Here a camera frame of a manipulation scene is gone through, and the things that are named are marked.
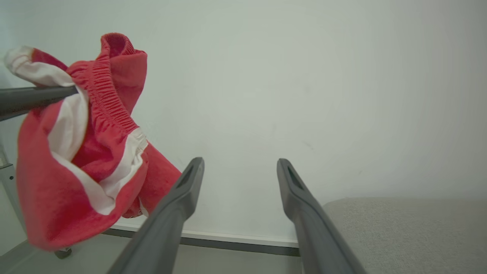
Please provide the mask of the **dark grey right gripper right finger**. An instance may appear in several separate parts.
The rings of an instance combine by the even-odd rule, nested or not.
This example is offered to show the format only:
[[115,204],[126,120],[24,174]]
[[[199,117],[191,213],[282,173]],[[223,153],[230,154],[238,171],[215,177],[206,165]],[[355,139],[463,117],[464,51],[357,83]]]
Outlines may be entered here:
[[306,274],[366,274],[291,162],[280,158],[277,176],[285,215],[293,222]]

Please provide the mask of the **white and black baseboard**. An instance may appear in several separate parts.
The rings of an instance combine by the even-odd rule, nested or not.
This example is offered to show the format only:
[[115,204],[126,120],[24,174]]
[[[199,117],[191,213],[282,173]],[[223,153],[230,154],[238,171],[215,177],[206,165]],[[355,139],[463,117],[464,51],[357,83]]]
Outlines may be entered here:
[[195,232],[183,229],[181,244],[197,247],[208,247],[232,251],[266,253],[272,255],[299,256],[299,245],[296,240]]

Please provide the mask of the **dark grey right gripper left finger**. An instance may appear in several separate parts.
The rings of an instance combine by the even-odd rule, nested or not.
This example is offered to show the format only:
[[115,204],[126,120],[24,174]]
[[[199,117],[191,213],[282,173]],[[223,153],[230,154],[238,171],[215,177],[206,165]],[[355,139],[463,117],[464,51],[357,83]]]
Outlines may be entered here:
[[172,274],[184,222],[196,210],[204,171],[202,157],[190,161],[107,274]]

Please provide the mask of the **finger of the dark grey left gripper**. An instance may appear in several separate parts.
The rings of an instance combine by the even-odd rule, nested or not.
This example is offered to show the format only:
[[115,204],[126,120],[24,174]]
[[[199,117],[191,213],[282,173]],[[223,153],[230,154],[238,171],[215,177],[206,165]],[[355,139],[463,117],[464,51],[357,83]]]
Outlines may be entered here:
[[54,104],[78,94],[71,87],[27,87],[0,89],[0,121],[27,114],[30,110]]

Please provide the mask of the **grey fabric sofa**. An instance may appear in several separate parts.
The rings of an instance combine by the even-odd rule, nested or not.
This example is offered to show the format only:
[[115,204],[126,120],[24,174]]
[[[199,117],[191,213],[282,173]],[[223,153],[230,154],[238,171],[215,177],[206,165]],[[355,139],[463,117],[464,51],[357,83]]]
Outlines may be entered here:
[[323,209],[367,274],[487,274],[487,201],[343,198]]

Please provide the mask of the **red and white shorts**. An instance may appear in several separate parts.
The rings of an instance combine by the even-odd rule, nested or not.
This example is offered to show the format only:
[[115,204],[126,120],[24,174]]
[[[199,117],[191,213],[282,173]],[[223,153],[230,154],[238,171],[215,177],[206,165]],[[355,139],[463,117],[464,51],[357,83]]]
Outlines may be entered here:
[[144,51],[121,33],[107,33],[92,61],[66,66],[21,46],[7,52],[5,66],[40,87],[76,89],[31,110],[19,130],[17,190],[32,245],[55,251],[121,217],[153,212],[181,172],[131,117],[146,80]]

